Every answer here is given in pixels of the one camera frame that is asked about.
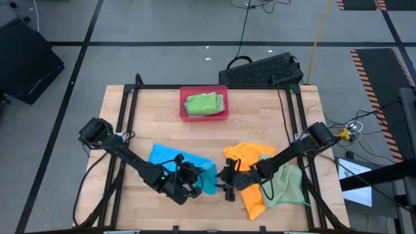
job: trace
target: cyan towel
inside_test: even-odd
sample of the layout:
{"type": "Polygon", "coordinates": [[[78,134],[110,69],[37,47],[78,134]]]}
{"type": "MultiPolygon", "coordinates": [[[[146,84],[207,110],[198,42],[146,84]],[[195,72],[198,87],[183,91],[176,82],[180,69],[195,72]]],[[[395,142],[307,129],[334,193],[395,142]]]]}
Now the cyan towel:
{"type": "MultiPolygon", "coordinates": [[[[194,154],[181,151],[179,149],[170,148],[160,144],[154,144],[150,152],[149,162],[155,164],[163,163],[164,161],[174,159],[175,156],[180,153],[182,153],[182,155],[184,156],[184,161],[191,162],[195,166],[203,168],[203,172],[201,173],[201,177],[203,179],[202,191],[208,194],[216,194],[218,192],[218,188],[215,186],[218,183],[217,178],[215,177],[215,175],[217,174],[216,166],[215,163],[210,159],[196,156],[194,154]]],[[[174,172],[176,169],[176,164],[174,162],[166,163],[163,166],[171,172],[174,172]]],[[[198,178],[198,181],[195,183],[195,186],[201,187],[200,178],[198,178]]]]}

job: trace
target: cloth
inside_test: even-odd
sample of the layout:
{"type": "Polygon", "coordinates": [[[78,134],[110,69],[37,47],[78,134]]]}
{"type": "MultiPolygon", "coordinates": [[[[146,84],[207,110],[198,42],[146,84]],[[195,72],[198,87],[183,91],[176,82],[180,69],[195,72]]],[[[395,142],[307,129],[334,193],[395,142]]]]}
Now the cloth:
{"type": "Polygon", "coordinates": [[[185,109],[188,115],[205,116],[216,114],[224,110],[223,102],[223,97],[215,93],[198,94],[187,97],[185,109]]]}
{"type": "MultiPolygon", "coordinates": [[[[216,194],[218,192],[218,188],[215,186],[217,184],[217,178],[215,177],[217,173],[216,166],[215,163],[210,159],[196,156],[179,149],[170,148],[160,144],[154,144],[150,152],[149,162],[155,164],[163,163],[164,161],[174,159],[176,155],[180,153],[182,153],[183,157],[185,158],[184,161],[191,162],[195,166],[203,168],[203,172],[201,173],[201,177],[203,179],[202,191],[208,194],[216,194]]],[[[176,169],[175,162],[169,162],[163,164],[163,166],[171,172],[174,172],[176,169]]],[[[201,187],[200,178],[198,178],[195,186],[201,187]]]]}
{"type": "MultiPolygon", "coordinates": [[[[240,171],[250,169],[250,165],[256,163],[260,155],[275,155],[276,149],[270,146],[264,146],[256,143],[241,143],[237,146],[228,146],[224,150],[224,156],[233,160],[241,159],[240,171]]],[[[248,218],[254,220],[263,211],[266,206],[263,202],[263,197],[260,193],[260,186],[258,184],[251,185],[246,189],[239,191],[248,212],[248,218]]]]}
{"type": "MultiPolygon", "coordinates": [[[[260,159],[267,159],[274,155],[261,155],[260,159]]],[[[299,203],[310,206],[306,203],[300,184],[302,182],[302,171],[298,166],[285,163],[280,166],[279,170],[274,174],[270,181],[263,184],[263,188],[269,198],[272,197],[272,186],[274,197],[269,200],[264,191],[261,189],[263,200],[267,208],[271,208],[281,203],[299,203]]]]}

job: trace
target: wooden tabletop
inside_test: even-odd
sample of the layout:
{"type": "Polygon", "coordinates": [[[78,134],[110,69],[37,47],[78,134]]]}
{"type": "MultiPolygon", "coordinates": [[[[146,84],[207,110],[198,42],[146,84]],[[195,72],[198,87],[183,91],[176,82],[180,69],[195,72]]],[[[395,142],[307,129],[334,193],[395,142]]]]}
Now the wooden tabletop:
{"type": "MultiPolygon", "coordinates": [[[[99,115],[114,127],[118,119],[123,88],[107,87],[99,115]]],[[[287,129],[292,136],[286,94],[284,90],[280,92],[287,129]]],[[[226,162],[223,155],[226,146],[256,142],[273,146],[277,152],[288,146],[278,91],[228,90],[228,98],[229,117],[226,121],[188,123],[179,117],[179,90],[140,89],[133,124],[136,137],[131,140],[130,149],[147,159],[153,144],[163,144],[210,158],[216,163],[217,169],[221,170],[226,162]]],[[[296,96],[292,95],[292,98],[296,103],[296,96]]],[[[324,122],[317,87],[302,86],[302,100],[308,125],[324,122]]],[[[296,123],[300,128],[296,104],[294,109],[296,123]]],[[[124,127],[127,125],[128,112],[127,108],[124,127]]],[[[93,151],[88,167],[102,154],[102,151],[93,151]]],[[[333,157],[331,149],[323,154],[333,157]]],[[[85,220],[103,195],[109,158],[100,162],[84,182],[76,213],[78,222],[85,220]]],[[[323,199],[338,219],[349,226],[334,163],[322,157],[317,157],[315,163],[323,199]]],[[[319,227],[316,203],[312,196],[310,198],[315,226],[319,227]]],[[[113,201],[109,203],[106,224],[109,224],[112,203],[113,201]]],[[[143,183],[133,168],[127,166],[116,228],[172,230],[172,226],[175,225],[181,230],[258,231],[259,226],[266,226],[268,231],[308,230],[303,205],[280,204],[266,210],[254,221],[248,219],[239,194],[236,195],[235,202],[228,202],[224,199],[222,190],[215,195],[202,194],[196,199],[188,199],[184,205],[178,205],[164,194],[157,194],[143,183]]]]}

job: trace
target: orange striped tape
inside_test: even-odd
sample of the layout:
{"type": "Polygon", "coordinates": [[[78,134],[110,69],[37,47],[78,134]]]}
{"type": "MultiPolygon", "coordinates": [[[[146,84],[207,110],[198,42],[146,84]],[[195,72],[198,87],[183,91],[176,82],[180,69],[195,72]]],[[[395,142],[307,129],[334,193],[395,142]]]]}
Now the orange striped tape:
{"type": "Polygon", "coordinates": [[[408,80],[409,85],[414,87],[415,83],[413,82],[413,80],[408,75],[406,69],[404,68],[404,65],[403,65],[402,61],[400,61],[400,57],[398,56],[397,52],[393,48],[391,48],[391,51],[393,52],[393,55],[396,57],[397,62],[400,65],[400,68],[402,68],[403,74],[406,76],[406,79],[408,80]]]}
{"type": "Polygon", "coordinates": [[[369,98],[371,107],[375,111],[377,111],[375,114],[377,116],[377,120],[380,125],[380,128],[382,129],[382,132],[384,134],[385,141],[387,142],[387,145],[389,146],[391,155],[393,156],[396,163],[402,162],[403,156],[400,153],[400,150],[397,147],[396,141],[394,140],[389,130],[387,120],[384,117],[383,111],[379,110],[380,104],[378,103],[376,94],[374,93],[374,90],[372,89],[369,78],[367,77],[367,73],[365,72],[365,68],[363,67],[361,60],[359,59],[359,55],[355,49],[352,49],[350,51],[350,54],[351,54],[352,60],[354,61],[354,64],[356,65],[359,78],[361,79],[361,82],[363,83],[363,86],[369,98]]]}
{"type": "Polygon", "coordinates": [[[377,10],[387,10],[384,0],[374,0],[377,10]]]}
{"type": "Polygon", "coordinates": [[[338,9],[339,10],[344,10],[344,2],[343,2],[343,0],[337,0],[337,4],[338,4],[338,9]]]}

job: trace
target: green cloth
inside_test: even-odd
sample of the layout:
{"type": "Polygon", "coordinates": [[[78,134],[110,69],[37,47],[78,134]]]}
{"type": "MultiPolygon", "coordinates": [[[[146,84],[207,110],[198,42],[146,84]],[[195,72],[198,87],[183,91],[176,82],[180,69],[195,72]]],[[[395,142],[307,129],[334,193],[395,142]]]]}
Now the green cloth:
{"type": "Polygon", "coordinates": [[[208,115],[223,111],[221,98],[216,94],[198,94],[187,97],[187,112],[189,115],[208,115]]]}
{"type": "MultiPolygon", "coordinates": [[[[260,159],[267,159],[269,157],[271,157],[271,155],[261,155],[260,159]]],[[[263,184],[263,188],[266,191],[266,194],[269,198],[271,198],[271,183],[273,183],[273,199],[269,200],[265,196],[263,189],[260,189],[266,207],[271,208],[281,203],[300,203],[310,206],[310,204],[305,202],[304,195],[300,189],[301,182],[302,171],[298,166],[288,163],[280,166],[279,170],[274,174],[273,178],[263,184]]]]}

